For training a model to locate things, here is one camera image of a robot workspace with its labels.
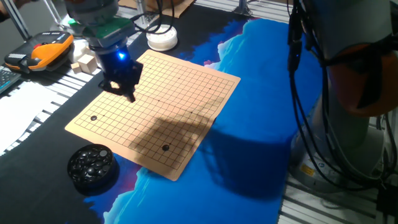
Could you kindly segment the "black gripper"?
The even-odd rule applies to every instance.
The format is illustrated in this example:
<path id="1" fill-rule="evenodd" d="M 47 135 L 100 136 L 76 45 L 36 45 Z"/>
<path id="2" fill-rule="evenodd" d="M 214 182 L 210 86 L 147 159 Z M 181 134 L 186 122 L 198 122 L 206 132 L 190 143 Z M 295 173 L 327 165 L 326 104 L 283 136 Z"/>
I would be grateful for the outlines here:
<path id="1" fill-rule="evenodd" d="M 126 42 L 95 47 L 95 54 L 103 71 L 103 80 L 98 87 L 115 95 L 124 94 L 131 103 L 135 102 L 135 85 L 140 81 L 143 64 L 131 58 Z M 124 86 L 124 92 L 120 87 L 112 87 L 111 82 Z"/>

